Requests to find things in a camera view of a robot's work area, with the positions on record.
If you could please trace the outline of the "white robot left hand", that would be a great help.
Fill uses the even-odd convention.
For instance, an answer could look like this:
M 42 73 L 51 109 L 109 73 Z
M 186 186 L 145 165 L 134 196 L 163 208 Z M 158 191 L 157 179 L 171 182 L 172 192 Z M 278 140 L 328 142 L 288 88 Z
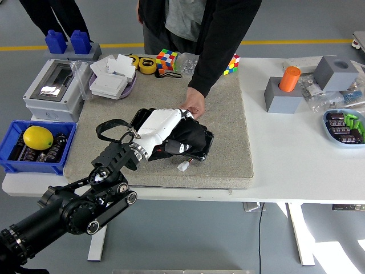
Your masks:
M 152 111 L 138 129 L 138 137 L 134 139 L 134 142 L 144 150 L 143 155 L 146 159 L 152 155 L 152 151 L 157 145 L 163 143 L 183 118 L 194 119 L 190 111 L 178 108 Z

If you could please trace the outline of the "person's left hand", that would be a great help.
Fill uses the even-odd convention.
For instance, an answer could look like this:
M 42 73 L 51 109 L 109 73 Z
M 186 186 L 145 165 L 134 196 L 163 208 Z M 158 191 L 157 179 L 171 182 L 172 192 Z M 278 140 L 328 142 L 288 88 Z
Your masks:
M 195 119 L 198 119 L 205 114 L 205 97 L 195 88 L 188 87 L 186 100 L 180 108 L 188 110 Z

